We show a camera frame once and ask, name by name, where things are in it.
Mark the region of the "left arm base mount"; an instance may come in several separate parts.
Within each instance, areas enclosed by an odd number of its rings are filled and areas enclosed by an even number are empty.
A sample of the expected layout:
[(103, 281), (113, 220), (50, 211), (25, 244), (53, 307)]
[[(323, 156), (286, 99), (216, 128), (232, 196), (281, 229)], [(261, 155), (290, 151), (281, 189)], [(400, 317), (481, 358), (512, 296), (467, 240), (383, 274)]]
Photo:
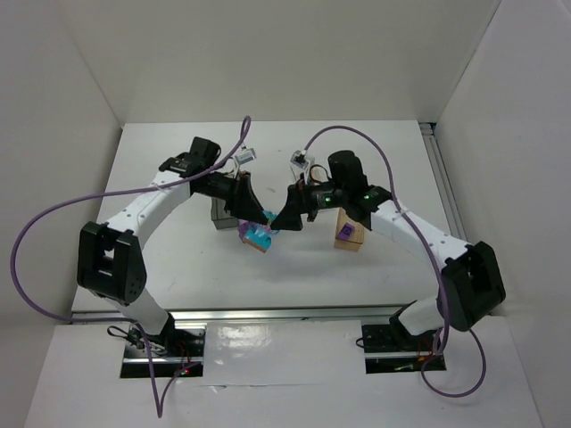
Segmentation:
[[(132, 325), (128, 327), (128, 330), (111, 325), (106, 332), (115, 339), (123, 340), (125, 344), (120, 378), (148, 378), (150, 375), (148, 356), (140, 332)], [(173, 350), (166, 350), (161, 345), (150, 342), (153, 370), (157, 378), (169, 378), (178, 370), (181, 371), (181, 377), (203, 376), (205, 326), (192, 325), (190, 329), (186, 329), (186, 332), (190, 338), (175, 344)]]

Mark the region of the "teal stepped lego brick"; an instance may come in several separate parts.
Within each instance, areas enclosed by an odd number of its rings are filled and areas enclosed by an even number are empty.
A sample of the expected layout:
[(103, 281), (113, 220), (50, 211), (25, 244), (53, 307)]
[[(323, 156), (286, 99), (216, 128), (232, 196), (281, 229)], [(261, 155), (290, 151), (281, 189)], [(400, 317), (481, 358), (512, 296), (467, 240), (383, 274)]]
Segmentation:
[(250, 222), (249, 239), (246, 244), (258, 251), (265, 253), (272, 244), (272, 239), (276, 232), (268, 226)]

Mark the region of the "teal arch lego brick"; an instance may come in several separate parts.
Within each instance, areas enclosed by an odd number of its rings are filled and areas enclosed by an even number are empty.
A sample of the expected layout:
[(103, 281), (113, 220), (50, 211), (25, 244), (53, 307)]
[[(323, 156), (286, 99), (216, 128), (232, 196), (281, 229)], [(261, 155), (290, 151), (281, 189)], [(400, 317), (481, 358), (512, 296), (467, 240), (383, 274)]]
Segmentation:
[(263, 214), (265, 216), (265, 226), (270, 226), (274, 219), (277, 217), (277, 214), (271, 210), (264, 210)]

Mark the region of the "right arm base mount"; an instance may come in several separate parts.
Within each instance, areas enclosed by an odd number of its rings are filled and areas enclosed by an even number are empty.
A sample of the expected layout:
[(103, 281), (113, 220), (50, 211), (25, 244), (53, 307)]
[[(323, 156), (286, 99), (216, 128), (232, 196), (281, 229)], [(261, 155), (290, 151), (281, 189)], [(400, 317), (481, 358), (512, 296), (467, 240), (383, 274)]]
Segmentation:
[(368, 375), (420, 372), (434, 355), (435, 333), (410, 336), (396, 333), (389, 325), (362, 325), (355, 345), (364, 351)]

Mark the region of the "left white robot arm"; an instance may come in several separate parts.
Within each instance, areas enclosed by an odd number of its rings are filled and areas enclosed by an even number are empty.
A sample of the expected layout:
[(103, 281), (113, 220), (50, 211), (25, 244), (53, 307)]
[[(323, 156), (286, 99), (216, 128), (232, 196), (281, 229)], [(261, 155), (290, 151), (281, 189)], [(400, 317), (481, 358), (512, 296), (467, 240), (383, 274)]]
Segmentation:
[(79, 233), (77, 282), (139, 324), (163, 348), (192, 340), (146, 288), (143, 249), (161, 223), (195, 193), (221, 200), (234, 218), (265, 224), (249, 172), (215, 170), (218, 144), (196, 137), (188, 151), (170, 157), (152, 183), (125, 209), (103, 223), (88, 222)]

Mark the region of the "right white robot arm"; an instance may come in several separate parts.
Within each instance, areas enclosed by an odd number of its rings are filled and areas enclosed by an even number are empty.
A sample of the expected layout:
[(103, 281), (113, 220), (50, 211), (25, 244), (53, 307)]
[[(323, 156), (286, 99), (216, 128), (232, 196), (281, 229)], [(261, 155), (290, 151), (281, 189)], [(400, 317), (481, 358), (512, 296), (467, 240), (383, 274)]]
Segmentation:
[(449, 326), (466, 332), (506, 299), (493, 248), (484, 242), (465, 242), (446, 234), (410, 210), (391, 192), (368, 183), (360, 159), (352, 151), (339, 151), (328, 159), (325, 182), (310, 177), (313, 159), (304, 151), (291, 158), (300, 170), (288, 186), (284, 208), (272, 220), (276, 231), (300, 231), (321, 210), (341, 209), (367, 230), (390, 239), (434, 269), (438, 292), (399, 309), (390, 323), (395, 334), (420, 336)]

